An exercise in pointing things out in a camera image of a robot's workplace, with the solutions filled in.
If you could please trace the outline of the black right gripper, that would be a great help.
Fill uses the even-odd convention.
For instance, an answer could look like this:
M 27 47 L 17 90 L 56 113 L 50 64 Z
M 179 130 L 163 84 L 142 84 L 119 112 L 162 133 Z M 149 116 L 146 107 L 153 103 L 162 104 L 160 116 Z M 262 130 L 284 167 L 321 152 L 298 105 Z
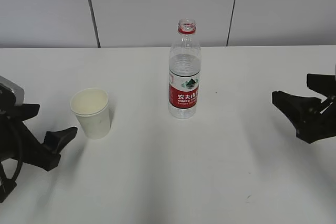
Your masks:
M 308 73 L 307 87 L 325 99 L 273 91 L 272 103 L 297 125 L 296 137 L 311 144 L 335 136 L 335 75 Z

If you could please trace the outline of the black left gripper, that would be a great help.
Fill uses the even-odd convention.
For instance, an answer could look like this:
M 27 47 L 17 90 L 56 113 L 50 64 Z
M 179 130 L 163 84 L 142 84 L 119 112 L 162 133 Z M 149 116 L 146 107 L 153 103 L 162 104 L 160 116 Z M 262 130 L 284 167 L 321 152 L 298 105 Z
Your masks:
M 1 162 L 7 159 L 17 161 L 11 178 L 6 176 L 1 165 L 1 202 L 16 187 L 16 179 L 24 163 L 50 171 L 60 162 L 61 151 L 76 137 L 78 128 L 62 131 L 47 131 L 44 142 L 40 143 L 27 128 L 24 121 L 38 115 L 39 104 L 15 105 L 15 97 L 1 88 Z

